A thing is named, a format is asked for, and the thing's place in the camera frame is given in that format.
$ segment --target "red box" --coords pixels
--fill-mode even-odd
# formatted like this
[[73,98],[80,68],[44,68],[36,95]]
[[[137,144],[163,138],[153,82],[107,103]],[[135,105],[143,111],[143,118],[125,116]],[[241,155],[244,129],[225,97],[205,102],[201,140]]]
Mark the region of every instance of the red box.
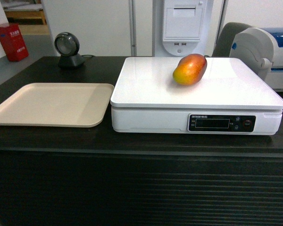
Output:
[[28,56],[18,24],[0,24],[0,42],[9,61],[20,61]]

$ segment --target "white machine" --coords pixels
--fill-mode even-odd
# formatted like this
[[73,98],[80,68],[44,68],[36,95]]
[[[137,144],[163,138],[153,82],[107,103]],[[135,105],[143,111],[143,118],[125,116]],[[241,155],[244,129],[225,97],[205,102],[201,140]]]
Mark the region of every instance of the white machine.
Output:
[[207,58],[200,82],[177,84],[178,57],[130,57],[111,97],[117,132],[272,135],[283,99],[236,58]]
[[204,55],[213,0],[153,1],[153,56]]
[[283,91],[283,28],[248,28],[237,34],[230,57],[241,59],[271,88]]

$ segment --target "chair backrest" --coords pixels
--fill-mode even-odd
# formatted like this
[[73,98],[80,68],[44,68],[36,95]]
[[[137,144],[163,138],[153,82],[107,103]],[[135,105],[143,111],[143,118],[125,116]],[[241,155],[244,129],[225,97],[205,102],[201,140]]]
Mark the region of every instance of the chair backrest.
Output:
[[227,23],[217,39],[212,57],[229,57],[233,40],[236,34],[252,27],[248,24],[229,22]]

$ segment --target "beige tray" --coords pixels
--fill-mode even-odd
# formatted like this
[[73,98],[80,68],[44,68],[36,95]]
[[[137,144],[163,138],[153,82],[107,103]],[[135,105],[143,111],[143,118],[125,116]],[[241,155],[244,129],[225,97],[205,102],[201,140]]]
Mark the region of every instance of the beige tray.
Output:
[[32,83],[0,104],[0,125],[93,127],[103,120],[113,85]]

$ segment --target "gray floor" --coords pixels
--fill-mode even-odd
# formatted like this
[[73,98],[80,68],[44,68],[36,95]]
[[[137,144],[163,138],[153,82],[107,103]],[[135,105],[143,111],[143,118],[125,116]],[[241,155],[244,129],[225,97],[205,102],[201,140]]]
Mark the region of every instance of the gray floor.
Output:
[[38,59],[56,56],[49,35],[23,35],[29,56],[19,62],[10,62],[6,57],[0,59],[0,84],[7,81]]

